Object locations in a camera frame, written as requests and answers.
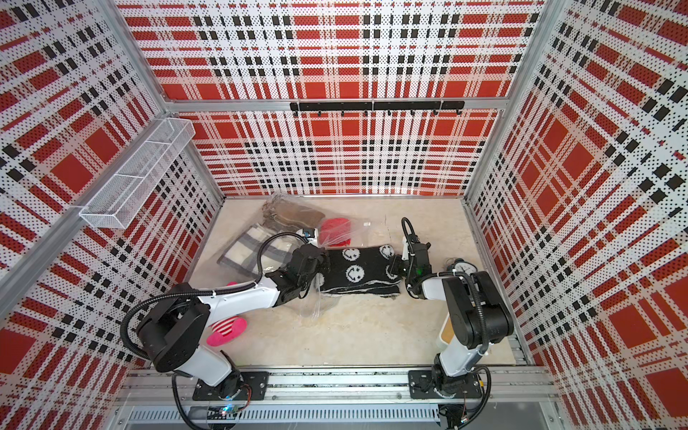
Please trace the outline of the clear plastic vacuum bag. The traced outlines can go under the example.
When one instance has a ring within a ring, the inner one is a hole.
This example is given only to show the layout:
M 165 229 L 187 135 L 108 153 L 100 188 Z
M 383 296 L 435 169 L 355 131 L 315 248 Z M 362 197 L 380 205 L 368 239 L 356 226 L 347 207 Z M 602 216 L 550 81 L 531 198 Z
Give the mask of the clear plastic vacuum bag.
M 217 263 L 240 281 L 283 267 L 293 253 L 309 243 L 327 250 L 369 245 L 373 222 L 353 211 L 328 210 L 305 198 L 278 193 L 252 214 L 240 232 L 228 235 Z

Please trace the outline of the red knitted scarf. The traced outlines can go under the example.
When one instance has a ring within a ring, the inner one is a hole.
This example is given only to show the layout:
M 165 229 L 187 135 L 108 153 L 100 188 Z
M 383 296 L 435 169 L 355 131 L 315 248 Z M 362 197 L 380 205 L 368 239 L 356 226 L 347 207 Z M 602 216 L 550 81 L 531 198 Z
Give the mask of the red knitted scarf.
M 325 219 L 319 228 L 319 244 L 322 247 L 348 247 L 351 231 L 351 220 L 348 218 Z

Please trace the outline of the black smiley face scarf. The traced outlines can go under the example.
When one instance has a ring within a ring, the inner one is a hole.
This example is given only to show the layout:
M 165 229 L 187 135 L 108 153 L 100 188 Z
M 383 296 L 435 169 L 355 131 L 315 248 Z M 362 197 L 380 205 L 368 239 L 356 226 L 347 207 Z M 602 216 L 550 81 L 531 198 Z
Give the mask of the black smiley face scarf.
M 329 268 L 315 276 L 315 286 L 322 294 L 331 297 L 396 297 L 401 294 L 401 276 L 391 269 L 396 256 L 391 245 L 331 249 L 327 255 Z

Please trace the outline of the brown plaid scarf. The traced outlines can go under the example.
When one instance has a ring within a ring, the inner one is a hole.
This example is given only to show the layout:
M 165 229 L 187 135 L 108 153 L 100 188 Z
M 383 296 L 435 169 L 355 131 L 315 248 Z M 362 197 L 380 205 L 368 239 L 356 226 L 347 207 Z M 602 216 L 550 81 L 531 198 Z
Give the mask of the brown plaid scarf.
M 263 225 L 275 231 L 314 229 L 326 215 L 286 195 L 273 195 L 262 208 Z

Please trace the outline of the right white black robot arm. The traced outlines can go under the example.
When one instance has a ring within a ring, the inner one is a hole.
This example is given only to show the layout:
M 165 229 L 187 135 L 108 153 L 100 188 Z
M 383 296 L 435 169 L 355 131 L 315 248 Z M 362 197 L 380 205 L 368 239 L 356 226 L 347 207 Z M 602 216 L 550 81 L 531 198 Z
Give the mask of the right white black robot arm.
M 439 374 L 458 378 L 473 371 L 491 346 L 513 334 L 514 323 L 494 281 L 473 263 L 456 259 L 443 272 L 434 272 L 428 244 L 403 242 L 392 260 L 392 272 L 404 279 L 416 299 L 446 304 L 453 338 L 437 357 Z

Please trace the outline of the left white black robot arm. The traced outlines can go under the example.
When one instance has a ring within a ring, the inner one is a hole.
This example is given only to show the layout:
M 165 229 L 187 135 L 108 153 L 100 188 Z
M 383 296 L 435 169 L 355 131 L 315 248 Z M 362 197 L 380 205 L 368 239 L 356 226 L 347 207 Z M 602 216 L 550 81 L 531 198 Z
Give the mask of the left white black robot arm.
M 219 290 L 197 290 L 187 283 L 168 293 L 133 306 L 120 324 L 124 346 L 139 358 L 152 362 L 160 373 L 173 372 L 199 379 L 211 387 L 238 378 L 238 370 L 224 355 L 202 345 L 213 324 L 259 309 L 283 306 L 307 296 L 315 275 L 329 268 L 325 249 L 307 238 L 286 232 L 271 236 L 259 247 L 256 263 L 276 238 L 301 242 L 283 267 L 259 275 L 253 281 Z

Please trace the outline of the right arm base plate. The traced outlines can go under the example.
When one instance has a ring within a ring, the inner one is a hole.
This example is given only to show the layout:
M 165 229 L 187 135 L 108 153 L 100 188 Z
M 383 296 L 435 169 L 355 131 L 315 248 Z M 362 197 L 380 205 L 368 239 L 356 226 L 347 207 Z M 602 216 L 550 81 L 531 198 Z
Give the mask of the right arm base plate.
M 477 400 L 483 396 L 479 376 L 446 376 L 442 370 L 414 370 L 408 372 L 410 397 L 415 400 L 457 399 Z

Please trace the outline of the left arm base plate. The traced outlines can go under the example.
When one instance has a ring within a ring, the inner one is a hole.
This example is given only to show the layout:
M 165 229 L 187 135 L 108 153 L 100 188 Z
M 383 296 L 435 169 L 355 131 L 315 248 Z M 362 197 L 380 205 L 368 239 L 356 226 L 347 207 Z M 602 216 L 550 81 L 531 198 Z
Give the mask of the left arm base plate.
M 262 401 L 267 390 L 269 372 L 233 372 L 217 386 L 198 380 L 194 401 Z

